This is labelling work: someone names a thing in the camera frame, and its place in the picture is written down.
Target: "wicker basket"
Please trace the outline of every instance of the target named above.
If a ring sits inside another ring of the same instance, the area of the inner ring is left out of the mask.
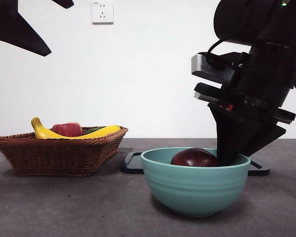
[[[83,127],[85,133],[94,127]],[[0,137],[0,152],[20,176],[92,176],[113,157],[128,131],[94,139],[37,139],[35,133]]]

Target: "basket rim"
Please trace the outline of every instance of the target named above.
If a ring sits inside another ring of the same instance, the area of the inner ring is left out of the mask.
[[[104,127],[104,126],[92,126],[92,127],[82,127],[82,129],[90,129],[94,127]],[[105,140],[114,140],[115,137],[120,137],[121,135],[125,135],[128,131],[128,128],[120,126],[120,130],[110,133],[108,135],[97,137],[97,138],[84,138],[84,139],[67,139],[67,138],[46,138],[46,139],[39,139],[39,138],[28,138],[29,136],[35,136],[35,132],[29,132],[29,133],[20,133],[20,134],[14,134],[14,135],[8,135],[8,136],[0,136],[0,141],[2,142],[11,142],[11,141],[41,141],[41,142],[50,142],[50,141],[66,141],[66,142],[81,142],[81,141],[105,141]]]

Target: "power socket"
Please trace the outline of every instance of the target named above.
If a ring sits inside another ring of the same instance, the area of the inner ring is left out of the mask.
[[[113,24],[113,0],[99,0],[92,3],[92,24]]]

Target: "bowl rim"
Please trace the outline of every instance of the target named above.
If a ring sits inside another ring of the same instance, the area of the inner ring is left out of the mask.
[[[166,164],[166,163],[150,160],[150,159],[147,159],[146,157],[144,157],[144,155],[146,153],[149,153],[149,152],[153,152],[153,151],[157,151],[157,150],[177,149],[177,148],[189,149],[189,148],[194,148],[194,147],[163,147],[163,148],[156,148],[156,149],[150,149],[150,150],[144,151],[144,152],[141,153],[140,156],[141,156],[141,159],[143,159],[143,160],[145,160],[147,162],[150,162],[150,163],[160,164],[160,165],[164,165],[164,166],[168,166],[168,167],[173,167],[173,166],[175,166],[175,167],[184,167],[184,168],[187,168],[187,169],[232,169],[232,168],[243,167],[243,166],[249,165],[251,163],[250,158],[243,155],[243,154],[239,154],[239,155],[247,159],[247,161],[245,163],[237,164],[237,165],[229,165],[229,166],[215,166],[215,167],[201,167],[201,166],[186,166],[186,165]],[[217,150],[217,149],[214,149],[214,148],[202,148],[202,149],[206,149],[206,150],[210,150],[210,151],[216,151]]]

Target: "red apple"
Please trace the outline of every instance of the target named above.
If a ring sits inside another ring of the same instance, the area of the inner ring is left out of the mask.
[[[65,124],[55,124],[52,129],[53,132],[56,132],[60,135],[67,137],[78,137],[82,136],[82,128],[77,122],[68,122]]]
[[[202,148],[189,148],[176,153],[171,164],[200,167],[219,166],[219,160],[216,156]]]

